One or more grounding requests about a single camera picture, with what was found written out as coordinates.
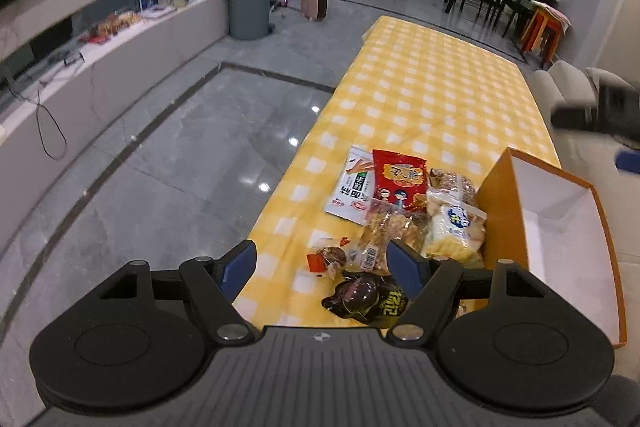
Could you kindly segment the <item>white balls snack packet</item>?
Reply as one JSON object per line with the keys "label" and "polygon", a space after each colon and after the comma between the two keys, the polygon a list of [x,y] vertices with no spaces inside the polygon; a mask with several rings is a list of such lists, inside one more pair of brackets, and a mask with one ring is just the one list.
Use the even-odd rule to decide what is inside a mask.
{"label": "white balls snack packet", "polygon": [[420,254],[424,258],[454,259],[481,268],[486,212],[445,191],[426,193],[427,233]]}

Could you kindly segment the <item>pink small heater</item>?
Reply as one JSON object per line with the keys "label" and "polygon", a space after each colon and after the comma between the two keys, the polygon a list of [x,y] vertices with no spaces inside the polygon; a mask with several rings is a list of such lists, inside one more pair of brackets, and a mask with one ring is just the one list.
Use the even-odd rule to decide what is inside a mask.
{"label": "pink small heater", "polygon": [[328,12],[328,0],[300,0],[300,12],[308,20],[324,20]]}

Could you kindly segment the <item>dark chocolate snack bag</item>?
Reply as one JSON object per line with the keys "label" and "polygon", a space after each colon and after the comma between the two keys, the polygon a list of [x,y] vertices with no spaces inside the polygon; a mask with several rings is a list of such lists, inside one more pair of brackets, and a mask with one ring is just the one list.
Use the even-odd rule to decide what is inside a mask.
{"label": "dark chocolate snack bag", "polygon": [[389,329],[408,307],[409,298],[390,275],[344,271],[342,277],[334,293],[321,301],[340,319]]}

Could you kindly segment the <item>grey trash bin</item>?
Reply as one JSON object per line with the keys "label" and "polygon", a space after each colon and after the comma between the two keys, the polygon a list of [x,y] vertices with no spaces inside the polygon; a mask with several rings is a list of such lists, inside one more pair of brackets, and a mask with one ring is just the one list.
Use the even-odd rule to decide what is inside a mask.
{"label": "grey trash bin", "polygon": [[269,34],[270,0],[229,0],[230,35],[257,40]]}

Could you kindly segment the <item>orange stool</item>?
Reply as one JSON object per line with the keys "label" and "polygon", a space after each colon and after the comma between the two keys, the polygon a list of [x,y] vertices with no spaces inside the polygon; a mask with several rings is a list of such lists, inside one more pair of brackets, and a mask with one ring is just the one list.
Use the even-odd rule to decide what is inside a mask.
{"label": "orange stool", "polygon": [[572,28],[568,17],[547,3],[534,0],[533,16],[529,19],[521,38],[521,52],[540,52],[542,67],[552,63],[556,50]]}

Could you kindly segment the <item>red snack bag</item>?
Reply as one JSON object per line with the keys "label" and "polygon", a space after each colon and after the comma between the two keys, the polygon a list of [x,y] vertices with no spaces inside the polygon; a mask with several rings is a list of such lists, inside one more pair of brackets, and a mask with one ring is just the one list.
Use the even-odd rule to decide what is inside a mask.
{"label": "red snack bag", "polygon": [[374,196],[403,210],[416,210],[428,187],[427,162],[392,150],[374,150]]}

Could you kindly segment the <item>peanut snack bag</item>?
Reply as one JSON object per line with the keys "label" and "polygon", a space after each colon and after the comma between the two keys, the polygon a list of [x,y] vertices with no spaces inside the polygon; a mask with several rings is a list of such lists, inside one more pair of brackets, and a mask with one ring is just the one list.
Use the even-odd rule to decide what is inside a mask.
{"label": "peanut snack bag", "polygon": [[476,188],[473,182],[462,174],[432,168],[430,171],[431,188],[444,192],[465,204],[476,206]]}

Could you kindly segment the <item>clear fried snack bag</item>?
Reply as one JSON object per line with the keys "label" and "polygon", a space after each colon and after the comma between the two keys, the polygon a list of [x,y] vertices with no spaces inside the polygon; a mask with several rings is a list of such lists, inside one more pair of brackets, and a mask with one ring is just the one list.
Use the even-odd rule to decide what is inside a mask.
{"label": "clear fried snack bag", "polygon": [[366,222],[354,246],[347,248],[346,268],[350,271],[390,275],[386,249],[392,239],[399,239],[414,251],[420,251],[428,231],[428,216],[401,209],[382,200],[372,199]]}

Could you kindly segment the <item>white TV cabinet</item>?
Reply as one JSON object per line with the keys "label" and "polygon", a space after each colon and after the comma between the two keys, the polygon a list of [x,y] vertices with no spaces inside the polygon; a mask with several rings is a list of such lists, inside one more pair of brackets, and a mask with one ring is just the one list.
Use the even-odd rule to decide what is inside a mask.
{"label": "white TV cabinet", "polygon": [[120,114],[228,32],[227,0],[194,0],[144,20],[60,69],[1,117],[1,242]]}

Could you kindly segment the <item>yellow checkered tablecloth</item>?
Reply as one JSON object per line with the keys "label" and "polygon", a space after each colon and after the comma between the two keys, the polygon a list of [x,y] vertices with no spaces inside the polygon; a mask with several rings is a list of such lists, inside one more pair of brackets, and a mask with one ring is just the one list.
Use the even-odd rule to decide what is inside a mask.
{"label": "yellow checkered tablecloth", "polygon": [[332,285],[308,270],[307,254],[320,239],[360,233],[324,211],[352,147],[420,157],[475,183],[508,147],[558,162],[518,66],[442,32],[379,18],[250,232],[257,267],[234,304],[253,325],[342,325],[322,307]]}

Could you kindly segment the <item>orange cardboard box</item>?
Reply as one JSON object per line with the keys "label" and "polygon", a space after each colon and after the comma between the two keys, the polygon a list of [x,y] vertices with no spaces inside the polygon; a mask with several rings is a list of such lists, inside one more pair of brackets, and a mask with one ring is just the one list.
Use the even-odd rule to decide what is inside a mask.
{"label": "orange cardboard box", "polygon": [[518,262],[600,327],[627,343],[620,268],[592,184],[537,157],[506,148],[477,192],[487,213],[487,268]]}

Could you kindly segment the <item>beige sofa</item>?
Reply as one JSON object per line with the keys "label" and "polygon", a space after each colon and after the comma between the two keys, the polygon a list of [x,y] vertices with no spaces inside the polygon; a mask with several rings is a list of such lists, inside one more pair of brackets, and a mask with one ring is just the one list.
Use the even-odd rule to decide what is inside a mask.
{"label": "beige sofa", "polygon": [[[536,70],[527,84],[544,122],[551,124],[555,106],[594,104],[602,82],[637,90],[637,81],[625,80],[597,67],[580,70],[559,61],[547,70]],[[612,234],[620,267],[626,305],[627,344],[616,351],[614,372],[639,379],[639,177],[618,171],[614,160],[622,144],[608,135],[549,131],[564,170],[589,181],[597,189]]]}

